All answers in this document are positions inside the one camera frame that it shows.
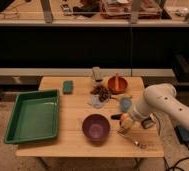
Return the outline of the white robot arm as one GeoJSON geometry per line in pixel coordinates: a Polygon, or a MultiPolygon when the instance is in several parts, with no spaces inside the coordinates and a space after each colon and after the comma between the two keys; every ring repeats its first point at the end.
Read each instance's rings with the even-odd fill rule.
{"type": "Polygon", "coordinates": [[[189,131],[189,107],[176,99],[176,89],[169,83],[146,87],[129,111],[121,116],[121,128],[129,130],[135,122],[142,122],[154,112],[168,114],[189,131]]]}

